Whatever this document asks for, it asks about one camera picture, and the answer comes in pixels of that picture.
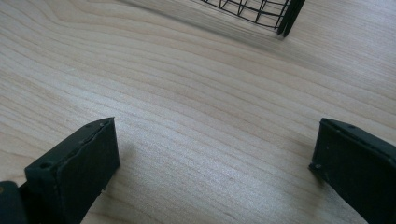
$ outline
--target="wire grid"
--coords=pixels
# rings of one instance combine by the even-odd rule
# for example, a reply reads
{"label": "wire grid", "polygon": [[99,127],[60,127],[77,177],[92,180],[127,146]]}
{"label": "wire grid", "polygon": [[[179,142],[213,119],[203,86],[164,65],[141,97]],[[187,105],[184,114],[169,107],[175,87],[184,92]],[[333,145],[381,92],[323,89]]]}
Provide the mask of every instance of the wire grid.
{"label": "wire grid", "polygon": [[202,0],[244,20],[277,29],[290,0]]}

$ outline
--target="wooden floor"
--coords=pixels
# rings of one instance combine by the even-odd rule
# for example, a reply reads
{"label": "wooden floor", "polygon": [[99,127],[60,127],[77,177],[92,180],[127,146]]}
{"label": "wooden floor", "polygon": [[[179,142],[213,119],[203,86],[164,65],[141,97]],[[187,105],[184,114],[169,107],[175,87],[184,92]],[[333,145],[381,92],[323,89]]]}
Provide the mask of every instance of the wooden floor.
{"label": "wooden floor", "polygon": [[395,1],[307,0],[285,39],[142,2],[0,1],[0,180],[115,117],[83,223],[364,223],[307,166],[323,117],[396,144]]}

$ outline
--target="black plastic part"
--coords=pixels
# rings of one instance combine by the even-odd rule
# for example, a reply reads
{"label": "black plastic part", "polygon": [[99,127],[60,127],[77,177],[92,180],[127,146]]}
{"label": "black plastic part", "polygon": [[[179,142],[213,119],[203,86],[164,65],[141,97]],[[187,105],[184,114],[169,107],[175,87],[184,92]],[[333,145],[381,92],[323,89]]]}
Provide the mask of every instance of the black plastic part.
{"label": "black plastic part", "polygon": [[350,124],[322,119],[309,168],[369,223],[396,223],[396,147]]}
{"label": "black plastic part", "polygon": [[305,0],[291,0],[288,10],[286,10],[285,16],[283,17],[282,22],[277,29],[277,34],[282,35],[284,37],[288,36],[291,27],[293,27],[294,22],[297,19],[298,14],[301,11],[301,8],[304,5]]}
{"label": "black plastic part", "polygon": [[114,119],[85,125],[25,168],[30,219],[80,223],[119,166]]}
{"label": "black plastic part", "polygon": [[28,224],[17,184],[0,182],[0,223]]}

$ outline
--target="black wire rack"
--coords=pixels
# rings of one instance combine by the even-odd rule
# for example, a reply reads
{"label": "black wire rack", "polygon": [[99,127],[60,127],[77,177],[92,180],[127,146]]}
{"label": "black wire rack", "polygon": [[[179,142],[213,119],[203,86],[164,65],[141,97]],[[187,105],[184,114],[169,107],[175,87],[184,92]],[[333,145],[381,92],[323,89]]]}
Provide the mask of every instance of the black wire rack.
{"label": "black wire rack", "polygon": [[201,0],[287,36],[305,0]]}

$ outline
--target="wooden table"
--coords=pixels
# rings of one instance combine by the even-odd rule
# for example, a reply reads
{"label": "wooden table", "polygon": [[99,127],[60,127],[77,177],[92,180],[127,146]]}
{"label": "wooden table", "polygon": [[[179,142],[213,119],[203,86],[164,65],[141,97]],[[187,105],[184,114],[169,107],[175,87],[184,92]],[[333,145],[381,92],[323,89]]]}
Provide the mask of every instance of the wooden table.
{"label": "wooden table", "polygon": [[396,144],[395,12],[308,0],[254,42],[125,1],[1,1],[0,180],[115,117],[121,168],[83,223],[364,223],[307,166],[323,117]]}

